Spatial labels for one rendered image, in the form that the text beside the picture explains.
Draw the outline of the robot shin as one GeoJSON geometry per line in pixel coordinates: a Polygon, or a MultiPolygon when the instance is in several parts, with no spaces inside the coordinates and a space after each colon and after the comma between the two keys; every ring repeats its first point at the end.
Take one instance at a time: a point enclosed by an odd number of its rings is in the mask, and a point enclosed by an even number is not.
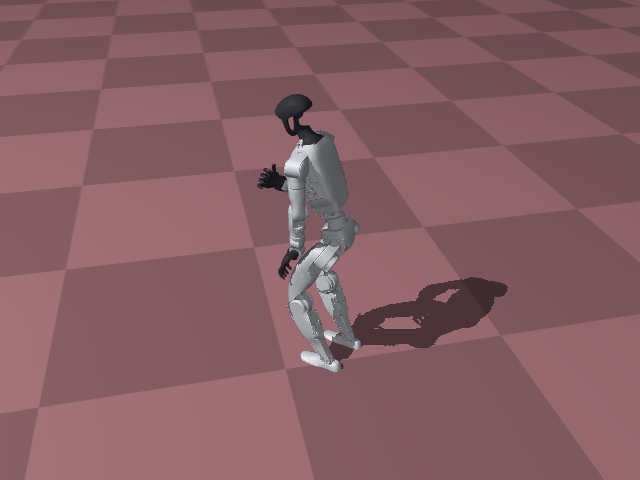
{"type": "Polygon", "coordinates": [[[334,271],[332,272],[338,279],[337,288],[332,292],[325,293],[320,291],[318,288],[317,289],[329,315],[334,319],[334,322],[341,332],[343,339],[350,342],[352,340],[351,335],[354,337],[354,333],[348,318],[348,306],[346,304],[345,294],[339,283],[338,275],[334,271]],[[346,336],[346,338],[344,335],[346,336]]]}
{"type": "Polygon", "coordinates": [[[317,311],[311,309],[308,312],[306,305],[299,299],[288,302],[287,307],[302,335],[311,343],[322,362],[324,358],[324,363],[329,364],[331,362],[330,357],[333,359],[333,356],[325,340],[324,330],[317,311]]]}

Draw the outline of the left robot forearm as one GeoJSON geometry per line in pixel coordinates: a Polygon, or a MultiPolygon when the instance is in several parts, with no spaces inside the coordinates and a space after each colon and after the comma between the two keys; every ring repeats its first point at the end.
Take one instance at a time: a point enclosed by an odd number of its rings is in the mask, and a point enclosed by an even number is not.
{"type": "Polygon", "coordinates": [[[289,239],[290,239],[290,249],[296,250],[299,253],[297,258],[300,258],[305,251],[305,222],[304,221],[293,221],[292,217],[292,208],[291,205],[288,208],[288,220],[289,220],[289,239]]]}

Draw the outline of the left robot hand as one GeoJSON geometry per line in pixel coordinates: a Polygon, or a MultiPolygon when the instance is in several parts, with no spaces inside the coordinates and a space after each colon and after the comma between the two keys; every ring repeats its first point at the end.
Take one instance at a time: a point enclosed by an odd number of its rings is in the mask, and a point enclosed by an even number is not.
{"type": "Polygon", "coordinates": [[[297,259],[297,257],[299,256],[299,253],[298,253],[296,250],[291,250],[291,251],[289,252],[289,249],[290,249],[290,247],[288,248],[288,250],[287,250],[287,254],[284,256],[284,258],[283,258],[283,260],[282,260],[282,263],[281,263],[281,266],[280,266],[280,268],[279,268],[279,270],[278,270],[278,274],[280,275],[280,277],[281,277],[282,279],[285,279],[285,277],[287,277],[287,275],[286,275],[286,274],[289,274],[289,272],[286,270],[286,266],[287,266],[287,268],[288,268],[288,269],[290,269],[290,270],[291,270],[292,268],[289,266],[289,262],[290,262],[291,260],[296,260],[296,259],[297,259]],[[286,274],[285,274],[284,272],[285,272],[286,274]],[[284,276],[285,276],[285,277],[284,277],[284,276]]]}

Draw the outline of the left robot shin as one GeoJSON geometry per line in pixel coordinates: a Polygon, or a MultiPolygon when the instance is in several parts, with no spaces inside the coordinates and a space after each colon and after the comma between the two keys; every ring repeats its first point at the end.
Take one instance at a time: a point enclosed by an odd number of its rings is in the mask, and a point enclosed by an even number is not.
{"type": "Polygon", "coordinates": [[[306,305],[299,299],[288,302],[287,307],[302,335],[311,343],[322,362],[324,358],[324,363],[329,364],[331,362],[330,357],[333,359],[333,356],[325,340],[324,330],[317,311],[311,309],[308,312],[306,305]]]}

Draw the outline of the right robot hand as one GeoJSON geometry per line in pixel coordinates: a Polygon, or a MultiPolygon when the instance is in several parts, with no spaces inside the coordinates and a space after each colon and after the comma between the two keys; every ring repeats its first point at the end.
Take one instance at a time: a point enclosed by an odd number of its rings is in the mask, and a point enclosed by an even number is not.
{"type": "Polygon", "coordinates": [[[263,187],[265,187],[265,188],[272,188],[273,187],[276,190],[283,191],[283,190],[281,190],[281,188],[282,188],[285,180],[287,180],[287,179],[286,179],[285,176],[279,175],[279,173],[276,172],[276,165],[272,164],[272,170],[273,171],[268,170],[266,168],[264,168],[263,170],[266,172],[266,174],[264,174],[264,173],[260,174],[264,179],[263,178],[259,178],[258,181],[261,182],[261,183],[257,184],[257,186],[260,189],[263,189],[263,187]]]}

